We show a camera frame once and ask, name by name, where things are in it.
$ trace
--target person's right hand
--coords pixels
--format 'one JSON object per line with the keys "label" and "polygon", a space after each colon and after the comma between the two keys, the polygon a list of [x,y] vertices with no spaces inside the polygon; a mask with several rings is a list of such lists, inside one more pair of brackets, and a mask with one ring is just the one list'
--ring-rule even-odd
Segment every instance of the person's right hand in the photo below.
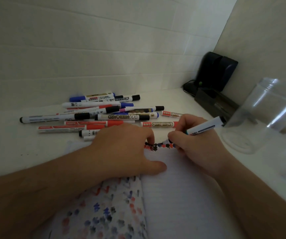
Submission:
{"label": "person's right hand", "polygon": [[177,149],[199,165],[213,178],[217,178],[233,159],[224,147],[214,129],[196,136],[190,136],[183,131],[206,122],[204,118],[184,114],[168,138],[175,143]]}

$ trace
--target lined paper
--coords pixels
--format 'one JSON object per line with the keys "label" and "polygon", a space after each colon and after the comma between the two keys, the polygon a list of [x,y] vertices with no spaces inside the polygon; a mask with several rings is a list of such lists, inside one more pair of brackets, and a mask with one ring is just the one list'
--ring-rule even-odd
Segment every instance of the lined paper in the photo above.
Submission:
{"label": "lined paper", "polygon": [[142,176],[147,232],[156,238],[244,238],[216,182],[174,148],[145,150],[167,171]]}

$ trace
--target table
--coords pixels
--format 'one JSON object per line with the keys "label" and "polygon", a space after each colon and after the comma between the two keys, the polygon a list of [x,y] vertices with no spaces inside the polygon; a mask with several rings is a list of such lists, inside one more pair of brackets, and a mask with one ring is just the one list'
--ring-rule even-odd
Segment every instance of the table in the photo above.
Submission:
{"label": "table", "polygon": [[[189,113],[211,119],[212,117],[192,96],[185,93],[181,88],[171,90],[159,90],[141,93],[141,100],[136,101],[136,106],[165,106],[165,110],[177,113]],[[39,124],[21,124],[21,116],[51,115],[61,113],[64,109],[61,105],[26,108],[15,111],[0,111],[0,175],[29,168],[63,155],[68,141],[81,141],[78,133],[54,133],[38,134]],[[159,117],[156,121],[175,121],[176,118]],[[60,125],[62,122],[49,122],[47,124]],[[153,128],[155,142],[163,142],[167,134],[173,128]],[[227,149],[265,181],[280,196],[286,199],[286,180],[277,171],[270,168],[261,153],[245,155],[229,146]]]}

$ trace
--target wall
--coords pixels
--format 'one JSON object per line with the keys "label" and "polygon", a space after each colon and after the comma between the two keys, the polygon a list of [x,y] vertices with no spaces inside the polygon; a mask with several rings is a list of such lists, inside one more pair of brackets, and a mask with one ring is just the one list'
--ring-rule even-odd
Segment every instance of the wall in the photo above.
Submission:
{"label": "wall", "polygon": [[286,80],[286,0],[237,0],[214,52],[239,61],[223,90],[238,104],[261,78]]}
{"label": "wall", "polygon": [[178,88],[236,0],[0,0],[0,109]]}

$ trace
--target forearm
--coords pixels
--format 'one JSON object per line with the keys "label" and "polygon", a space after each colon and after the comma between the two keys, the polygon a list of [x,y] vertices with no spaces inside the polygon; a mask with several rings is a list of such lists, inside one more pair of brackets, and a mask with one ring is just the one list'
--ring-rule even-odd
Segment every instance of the forearm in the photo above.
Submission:
{"label": "forearm", "polygon": [[238,160],[217,182],[250,238],[286,238],[286,201]]}
{"label": "forearm", "polygon": [[[80,149],[0,177],[0,238],[27,235],[70,199],[105,179],[96,158],[84,153]],[[88,159],[89,166],[81,159]]]}

